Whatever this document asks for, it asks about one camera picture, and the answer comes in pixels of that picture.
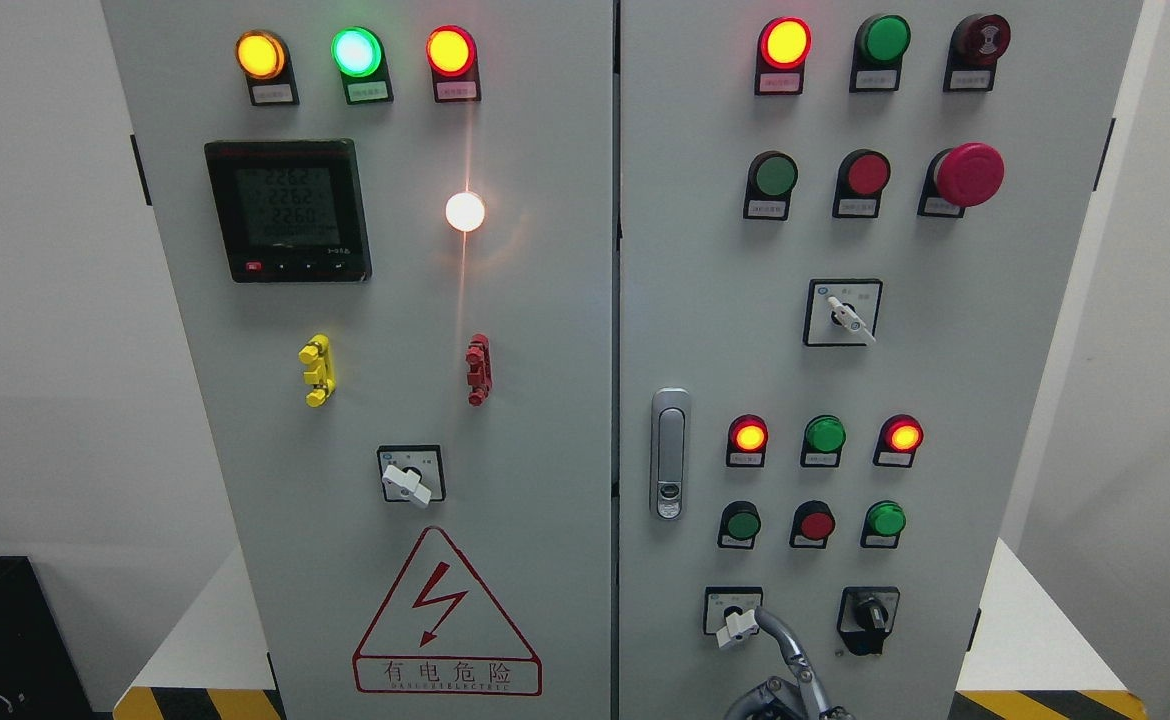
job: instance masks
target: white light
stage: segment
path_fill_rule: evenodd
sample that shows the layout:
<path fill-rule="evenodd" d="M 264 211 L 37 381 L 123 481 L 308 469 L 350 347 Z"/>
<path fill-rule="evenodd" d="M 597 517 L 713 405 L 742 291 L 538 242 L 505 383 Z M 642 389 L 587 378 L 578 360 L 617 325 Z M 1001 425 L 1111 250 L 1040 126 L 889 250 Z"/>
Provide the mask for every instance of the white light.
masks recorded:
<path fill-rule="evenodd" d="M 470 191 L 457 192 L 447 200 L 447 224 L 461 232 L 474 232 L 488 217 L 483 199 Z"/>

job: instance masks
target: electrical hazard warning sign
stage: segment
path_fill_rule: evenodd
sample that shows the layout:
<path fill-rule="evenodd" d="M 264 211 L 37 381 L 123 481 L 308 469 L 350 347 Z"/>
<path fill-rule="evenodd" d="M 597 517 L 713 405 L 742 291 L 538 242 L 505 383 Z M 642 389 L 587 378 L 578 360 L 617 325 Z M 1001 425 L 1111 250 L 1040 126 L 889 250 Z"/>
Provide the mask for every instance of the electrical hazard warning sign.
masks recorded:
<path fill-rule="evenodd" d="M 421 532 L 353 654 L 365 693 L 538 697 L 541 658 L 442 528 Z"/>

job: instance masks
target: lightning bolt symbol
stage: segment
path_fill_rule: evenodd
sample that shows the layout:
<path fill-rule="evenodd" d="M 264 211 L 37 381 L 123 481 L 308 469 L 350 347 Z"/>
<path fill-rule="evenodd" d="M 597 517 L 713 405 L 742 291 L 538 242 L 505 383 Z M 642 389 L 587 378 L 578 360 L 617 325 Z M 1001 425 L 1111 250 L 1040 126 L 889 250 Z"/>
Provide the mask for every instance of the lightning bolt symbol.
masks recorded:
<path fill-rule="evenodd" d="M 425 647 L 426 644 L 433 642 L 434 638 L 438 638 L 438 635 L 434 635 L 434 630 L 438 630 L 439 625 L 442 625 L 443 620 L 447 620 L 447 616 L 452 615 L 452 611 L 456 610 L 456 605 L 461 605 L 461 601 L 464 601 L 464 596 L 470 592 L 461 591 L 454 594 L 440 594 L 438 597 L 425 599 L 425 597 L 433 591 L 434 585 L 443 578 L 443 575 L 446 575 L 449 569 L 452 569 L 452 565 L 448 565 L 447 562 L 439 562 L 438 568 L 434 568 L 434 572 L 429 576 L 429 580 L 426 580 L 425 588 L 421 588 L 421 592 L 417 595 L 417 601 L 412 602 L 412 609 L 417 609 L 418 606 L 436 605 L 439 602 L 452 601 L 452 605 L 448 605 L 447 610 L 443 610 L 442 618 L 439 618 L 438 623 L 434 623 L 433 628 L 425 630 L 425 632 L 421 633 L 421 647 Z"/>

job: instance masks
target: green indicator light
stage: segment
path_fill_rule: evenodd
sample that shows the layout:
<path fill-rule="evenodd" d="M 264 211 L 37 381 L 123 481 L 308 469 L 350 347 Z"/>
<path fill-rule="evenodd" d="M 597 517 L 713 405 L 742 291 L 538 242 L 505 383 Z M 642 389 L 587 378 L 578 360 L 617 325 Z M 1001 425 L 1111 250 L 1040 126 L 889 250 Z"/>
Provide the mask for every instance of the green indicator light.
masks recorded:
<path fill-rule="evenodd" d="M 746 539 L 757 536 L 762 527 L 763 523 L 759 523 L 758 516 L 751 514 L 751 512 L 737 512 L 737 514 L 731 515 L 727 520 L 728 536 L 738 539 L 739 541 L 746 541 Z"/>
<path fill-rule="evenodd" d="M 876 536 L 899 536 L 906 528 L 906 512 L 895 502 L 879 502 L 869 508 L 869 529 Z"/>
<path fill-rule="evenodd" d="M 909 49 L 909 23 L 900 15 L 870 18 L 860 32 L 860 50 L 876 63 L 895 63 Z"/>
<path fill-rule="evenodd" d="M 817 452 L 837 452 L 847 441 L 847 430 L 833 414 L 823 414 L 808 423 L 804 437 Z"/>
<path fill-rule="evenodd" d="M 385 54 L 371 30 L 347 27 L 332 37 L 332 60 L 349 77 L 367 77 L 380 68 Z"/>
<path fill-rule="evenodd" d="M 757 184 L 764 196 L 785 196 L 794 190 L 794 184 L 799 181 L 799 169 L 794 160 L 790 160 L 783 155 L 772 155 L 763 160 L 758 166 L 758 172 L 753 173 L 753 184 Z"/>

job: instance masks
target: yellow black hazard stripe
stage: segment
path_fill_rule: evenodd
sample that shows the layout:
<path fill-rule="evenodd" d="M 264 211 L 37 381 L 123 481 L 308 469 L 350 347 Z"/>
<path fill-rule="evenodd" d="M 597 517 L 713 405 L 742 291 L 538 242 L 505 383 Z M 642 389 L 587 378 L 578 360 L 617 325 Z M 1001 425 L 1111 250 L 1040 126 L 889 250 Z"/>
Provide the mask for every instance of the yellow black hazard stripe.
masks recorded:
<path fill-rule="evenodd" d="M 1148 720 L 1144 705 L 1123 691 L 1006 691 L 954 693 L 950 720 Z"/>
<path fill-rule="evenodd" d="M 131 688 L 113 720 L 287 720 L 277 691 Z"/>
<path fill-rule="evenodd" d="M 131 688 L 113 720 L 287 720 L 277 691 Z M 1000 691 L 954 694 L 950 720 L 1148 720 L 1123 691 Z"/>

